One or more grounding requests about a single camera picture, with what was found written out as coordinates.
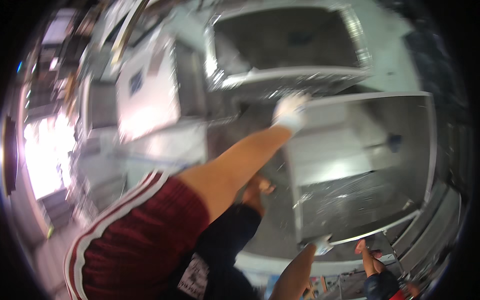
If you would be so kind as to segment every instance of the metal frame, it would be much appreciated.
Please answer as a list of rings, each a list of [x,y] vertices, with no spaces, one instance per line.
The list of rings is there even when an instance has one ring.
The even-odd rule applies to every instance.
[[[133,8],[128,13],[125,21],[123,22],[119,34],[115,39],[112,47],[112,64],[116,64],[118,61],[121,61],[123,57],[123,53],[125,53],[125,49],[127,48],[127,42],[132,35],[133,28],[137,24],[140,16],[144,12],[145,8],[147,7],[149,0],[137,0],[134,4]]]
[[[414,268],[441,239],[445,238],[442,233],[445,233],[451,226],[458,226],[456,221],[460,213],[460,200],[460,194],[450,188],[432,221],[410,250],[400,258],[400,263],[406,271]]]
[[[215,48],[214,25],[220,20],[231,19],[252,12],[260,12],[277,8],[294,8],[294,7],[312,7],[324,8],[328,11],[339,11],[344,20],[347,31],[349,32],[352,43],[355,46],[355,52],[359,62],[357,68],[354,67],[323,67],[323,66],[305,66],[305,67],[285,67],[267,70],[259,70],[255,73],[240,73],[226,76],[225,72],[219,69]],[[217,13],[208,22],[205,32],[205,75],[210,83],[212,90],[224,90],[238,87],[242,84],[261,82],[278,78],[296,78],[302,76],[304,78],[324,79],[337,75],[338,80],[351,80],[359,82],[369,76],[369,68],[372,65],[372,58],[367,51],[366,41],[363,37],[363,29],[360,22],[352,10],[350,4],[336,4],[334,2],[311,2],[311,1],[293,1],[269,4],[253,4],[249,3],[241,8],[227,10]]]
[[[396,255],[402,255],[408,250],[412,242],[425,229],[431,221],[438,206],[443,200],[448,188],[443,182],[438,182],[432,189],[432,196],[423,207],[422,212],[410,223],[402,235],[393,243],[392,248]]]

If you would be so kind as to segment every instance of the leg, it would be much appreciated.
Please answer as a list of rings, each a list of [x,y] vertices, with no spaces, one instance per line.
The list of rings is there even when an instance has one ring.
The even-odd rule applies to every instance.
[[[361,251],[361,256],[363,259],[363,268],[365,269],[365,273],[367,273],[367,278],[372,276],[373,274],[378,274],[373,264],[374,258],[370,255],[368,251],[365,239],[362,239],[359,241],[356,249]]]
[[[260,193],[270,194],[274,186],[255,174],[247,183],[242,204],[234,204],[199,236],[196,251],[207,261],[233,266],[235,257],[255,235],[265,209]]]
[[[232,204],[238,190],[291,135],[289,129],[281,126],[256,132],[217,159],[180,173],[179,178],[202,197],[213,222]]]
[[[377,273],[380,274],[381,272],[385,271],[386,267],[381,261],[379,261],[374,257],[372,257],[372,260],[373,260],[373,266],[375,267],[375,270],[377,271]]]
[[[276,282],[270,300],[300,299],[305,289],[309,287],[310,271],[316,250],[317,247],[314,244],[307,245],[293,259]]]

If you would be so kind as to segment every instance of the work glove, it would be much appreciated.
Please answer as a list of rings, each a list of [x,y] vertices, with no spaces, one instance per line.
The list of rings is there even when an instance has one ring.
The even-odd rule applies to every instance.
[[[330,243],[328,242],[328,240],[331,237],[332,237],[332,234],[327,234],[311,242],[311,244],[314,244],[315,246],[317,246],[317,251],[315,251],[315,256],[324,255],[325,253],[333,249],[333,246],[330,245]]]
[[[273,113],[272,126],[282,126],[289,129],[292,135],[296,134],[307,122],[305,103],[311,98],[304,93],[293,93],[281,98]]]

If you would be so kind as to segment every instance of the foot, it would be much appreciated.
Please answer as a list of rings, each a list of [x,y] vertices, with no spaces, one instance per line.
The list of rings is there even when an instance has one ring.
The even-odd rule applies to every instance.
[[[379,259],[382,257],[382,251],[380,250],[372,250],[369,252],[370,256],[372,256],[373,258],[376,258],[376,259]]]
[[[361,239],[355,246],[355,254],[360,254],[364,249],[367,249],[367,242],[365,239]]]
[[[247,183],[247,187],[243,192],[242,203],[255,209],[260,216],[264,216],[265,208],[262,205],[260,193],[269,195],[274,189],[275,185],[272,185],[268,179],[255,174]]]

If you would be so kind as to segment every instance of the metal sheet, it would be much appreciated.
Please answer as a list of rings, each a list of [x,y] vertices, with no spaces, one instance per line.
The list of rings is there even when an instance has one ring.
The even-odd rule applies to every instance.
[[[286,147],[298,242],[329,233],[338,242],[358,239],[418,214],[434,168],[427,95],[356,94],[308,104],[306,127]]]
[[[418,264],[435,244],[443,239],[443,232],[458,225],[460,194],[450,188],[432,221],[410,250],[400,257],[400,263],[408,272]]]

